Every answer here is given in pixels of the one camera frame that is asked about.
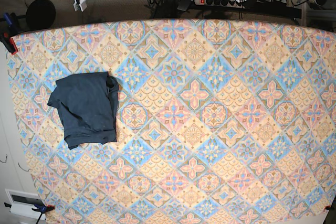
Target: tile pattern fabric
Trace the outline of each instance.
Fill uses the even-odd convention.
[[[225,20],[104,23],[23,34],[13,105],[48,223],[265,224],[336,195],[335,34]],[[109,71],[118,142],[69,150],[55,81]]]

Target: pink flower motif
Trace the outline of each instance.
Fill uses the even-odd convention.
[[[171,196],[178,195],[189,185],[189,181],[179,172],[173,171],[159,182],[159,186]]]
[[[268,89],[262,90],[259,93],[261,99],[266,100],[266,106],[270,109],[275,105],[275,100],[278,100],[282,97],[283,93],[281,90],[277,89],[277,84],[275,81],[271,81],[268,83]]]
[[[200,219],[197,219],[194,217],[194,215],[192,213],[189,213],[186,218],[180,220],[180,223],[182,224],[196,224],[196,223],[200,223]]]
[[[170,131],[177,131],[191,116],[187,106],[173,98],[157,114],[159,121]]]
[[[21,119],[28,124],[28,126],[33,130],[37,131],[41,126],[45,116],[40,112],[40,110],[29,103],[25,111],[21,115]]]
[[[190,108],[196,110],[200,107],[200,101],[205,101],[209,97],[209,93],[201,89],[201,84],[198,81],[193,80],[190,83],[190,89],[184,90],[181,97],[184,100],[189,100]]]
[[[324,161],[324,157],[321,156],[321,150],[315,152],[314,157],[308,159],[308,164],[311,165],[311,168],[315,170],[317,166]]]
[[[255,98],[251,98],[245,105],[236,113],[237,118],[242,122],[242,124],[249,131],[254,128],[254,126],[259,123],[264,116],[266,111],[263,106]]]
[[[202,121],[210,128],[217,128],[227,118],[226,108],[218,102],[209,103],[202,110]]]
[[[120,218],[119,222],[122,224],[138,224],[139,223],[139,221],[137,219],[134,219],[129,212],[125,214],[124,218]]]
[[[330,84],[328,90],[325,91],[321,97],[326,101],[325,105],[327,108],[330,108],[333,104],[333,101],[336,100],[335,85],[333,83]]]
[[[294,208],[291,212],[295,217],[298,217],[302,212],[306,211],[307,208],[304,206],[304,203],[301,202],[298,207]]]
[[[239,218],[244,221],[244,224],[250,224],[252,220],[258,218],[258,215],[253,213],[253,209],[250,209],[245,215],[242,215]]]
[[[53,162],[49,163],[49,167],[56,170],[59,176],[62,176],[63,170],[66,170],[68,168],[68,165],[62,163],[58,156],[54,156],[53,160]]]
[[[70,208],[69,212],[64,215],[66,218],[71,220],[73,223],[79,223],[80,220],[82,219],[81,215],[76,214],[76,212]]]
[[[281,103],[275,110],[276,121],[281,125],[288,125],[295,117],[296,108],[291,102]]]
[[[214,191],[220,184],[220,178],[215,174],[205,174],[197,181],[197,187],[205,192]]]
[[[48,100],[49,100],[50,94],[47,92],[47,88],[42,85],[39,89],[39,94],[34,97],[34,101],[41,106],[41,108],[44,111],[48,111]]]
[[[192,157],[187,165],[184,165],[180,168],[180,170],[184,173],[188,173],[188,177],[190,179],[196,178],[197,173],[201,173],[202,171],[204,171],[204,169],[204,165],[199,165],[195,157]]]
[[[107,195],[110,195],[120,184],[120,181],[104,170],[95,180],[94,184]]]
[[[263,173],[264,169],[269,168],[271,165],[272,163],[270,161],[266,161],[266,155],[261,154],[258,157],[258,161],[255,161],[250,164],[250,168],[255,169],[256,174],[260,176]]]
[[[114,173],[118,173],[120,179],[126,178],[126,173],[133,171],[133,168],[130,165],[126,165],[125,161],[118,157],[115,165],[111,165],[110,170]]]
[[[132,129],[139,129],[147,121],[147,112],[141,105],[131,103],[121,111],[121,120]]]
[[[144,194],[152,187],[150,180],[144,176],[134,176],[128,181],[128,184],[130,188],[140,195]]]
[[[228,184],[241,194],[248,186],[255,181],[254,176],[246,168],[243,168],[234,177],[232,177]]]

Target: folded cloth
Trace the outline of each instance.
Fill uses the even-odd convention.
[[[116,142],[117,80],[108,72],[73,74],[56,81],[48,105],[57,108],[69,149]]]

